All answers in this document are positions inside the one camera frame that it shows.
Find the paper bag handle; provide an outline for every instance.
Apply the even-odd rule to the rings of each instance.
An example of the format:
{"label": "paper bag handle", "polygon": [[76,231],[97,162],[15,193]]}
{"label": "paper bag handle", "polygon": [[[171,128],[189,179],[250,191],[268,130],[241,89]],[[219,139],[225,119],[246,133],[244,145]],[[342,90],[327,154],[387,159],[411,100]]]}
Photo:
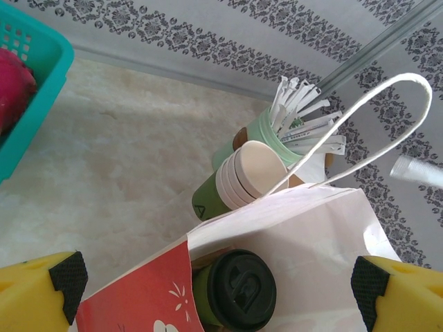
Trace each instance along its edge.
{"label": "paper bag handle", "polygon": [[358,99],[354,105],[352,105],[339,119],[338,121],[334,124],[334,126],[309,150],[309,152],[307,154],[305,154],[303,156],[303,158],[301,158],[292,168],[291,170],[289,170],[289,172],[287,173],[287,175],[282,178],[282,180],[277,183],[276,185],[273,186],[273,188],[271,190],[269,190],[265,195],[263,195],[263,197],[266,197],[272,193],[274,193],[284,182],[286,182],[295,172],[297,172],[300,167],[302,167],[309,158],[311,158],[311,156],[314,154],[314,152],[355,112],[357,111],[360,107],[362,107],[364,104],[366,104],[366,102],[368,102],[370,99],[372,99],[374,96],[378,95],[380,92],[382,92],[384,89],[386,89],[387,87],[393,85],[394,83],[400,82],[400,81],[411,81],[411,82],[415,82],[420,84],[425,92],[426,92],[426,106],[424,107],[424,110],[421,114],[421,116],[419,117],[419,119],[417,120],[417,122],[411,126],[409,129],[407,129],[400,137],[398,137],[398,139],[394,140],[393,142],[391,142],[390,144],[386,145],[383,149],[380,149],[378,152],[376,152],[375,154],[367,157],[366,159],[362,160],[361,162],[355,164],[354,166],[352,166],[351,168],[349,168],[348,170],[337,174],[329,179],[327,179],[326,181],[323,181],[322,183],[318,183],[313,185],[317,186],[317,185],[326,185],[328,183],[331,183],[333,181],[337,181],[341,178],[344,178],[345,176],[348,176],[349,174],[355,172],[358,169],[361,169],[362,167],[365,167],[367,164],[373,162],[374,160],[378,159],[379,157],[381,157],[382,155],[384,155],[386,152],[392,150],[393,148],[395,148],[398,144],[400,144],[401,142],[403,142],[405,139],[407,139],[407,137],[409,137],[409,135],[411,135],[412,132],[414,132],[418,127],[420,127],[420,125],[423,123],[423,121],[426,119],[426,117],[428,116],[429,113],[429,109],[431,107],[431,102],[432,102],[432,88],[431,85],[428,83],[428,81],[422,77],[421,75],[418,74],[414,74],[414,73],[404,73],[404,74],[399,74],[397,76],[394,76],[392,78],[390,78],[389,80],[379,84],[378,86],[376,86],[375,88],[373,88],[372,90],[370,90],[369,92],[367,92],[365,95],[363,95],[360,99]]}

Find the black rubber corner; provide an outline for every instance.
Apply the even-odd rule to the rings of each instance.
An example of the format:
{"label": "black rubber corner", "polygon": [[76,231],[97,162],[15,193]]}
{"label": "black rubber corner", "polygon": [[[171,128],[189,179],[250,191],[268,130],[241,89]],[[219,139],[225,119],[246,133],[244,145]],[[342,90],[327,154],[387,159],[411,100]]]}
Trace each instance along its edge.
{"label": "black rubber corner", "polygon": [[63,312],[69,325],[72,325],[88,282],[88,272],[84,265],[82,253],[77,251],[61,263],[50,268],[49,275],[54,289],[63,293]]}
{"label": "black rubber corner", "polygon": [[369,332],[372,332],[377,320],[375,302],[378,296],[385,295],[389,276],[390,274],[385,270],[362,256],[359,256],[355,262],[351,287]]}

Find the teal plastic basket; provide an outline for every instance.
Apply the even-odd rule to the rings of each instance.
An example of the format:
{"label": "teal plastic basket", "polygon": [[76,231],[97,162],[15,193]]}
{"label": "teal plastic basket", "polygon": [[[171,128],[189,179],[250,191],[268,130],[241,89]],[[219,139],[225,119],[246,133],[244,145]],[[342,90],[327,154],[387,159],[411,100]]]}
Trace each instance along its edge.
{"label": "teal plastic basket", "polygon": [[0,136],[0,184],[9,178],[43,123],[74,60],[61,34],[0,0],[0,46],[34,70],[37,93],[14,128]]}

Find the white paper cup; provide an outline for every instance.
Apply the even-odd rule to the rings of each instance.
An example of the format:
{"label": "white paper cup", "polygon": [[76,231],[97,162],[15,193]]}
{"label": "white paper cup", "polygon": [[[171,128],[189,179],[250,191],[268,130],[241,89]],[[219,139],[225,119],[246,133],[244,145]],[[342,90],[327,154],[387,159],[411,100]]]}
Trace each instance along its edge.
{"label": "white paper cup", "polygon": [[228,180],[230,183],[230,186],[234,189],[235,193],[246,203],[252,203],[255,201],[255,198],[252,197],[243,187],[240,183],[237,172],[235,171],[235,156],[239,153],[240,149],[238,149],[234,154],[232,154],[228,158],[228,162],[226,163],[225,167],[227,168],[228,172]]}
{"label": "white paper cup", "polygon": [[[235,171],[242,187],[254,198],[266,194],[287,173],[280,157],[266,144],[250,140],[234,158]],[[289,181],[276,191],[287,189]]]}
{"label": "white paper cup", "polygon": [[228,195],[228,193],[226,192],[226,189],[223,185],[223,180],[222,180],[222,169],[224,164],[226,164],[226,161],[224,161],[223,165],[217,170],[217,173],[215,174],[215,186],[217,188],[217,192],[219,193],[220,199],[223,201],[223,203],[226,204],[226,206],[228,208],[230,208],[231,210],[236,210],[241,208],[243,205],[238,205],[236,204],[236,202],[234,202]]}
{"label": "white paper cup", "polygon": [[229,198],[234,201],[239,206],[245,206],[248,205],[248,202],[243,200],[237,192],[235,192],[233,186],[231,185],[229,181],[229,172],[228,172],[228,163],[229,159],[232,158],[234,155],[231,155],[228,159],[226,159],[223,163],[223,167],[221,168],[221,180],[223,181],[223,187],[226,190],[226,193],[228,194]]}

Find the marble floor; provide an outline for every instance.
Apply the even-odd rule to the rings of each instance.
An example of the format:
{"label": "marble floor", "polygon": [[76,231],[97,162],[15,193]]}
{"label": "marble floor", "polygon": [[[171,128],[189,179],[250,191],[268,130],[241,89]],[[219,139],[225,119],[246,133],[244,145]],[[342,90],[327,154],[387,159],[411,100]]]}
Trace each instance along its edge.
{"label": "marble floor", "polygon": [[0,266],[80,250],[85,295],[198,224],[212,153],[266,102],[75,60],[0,187]]}

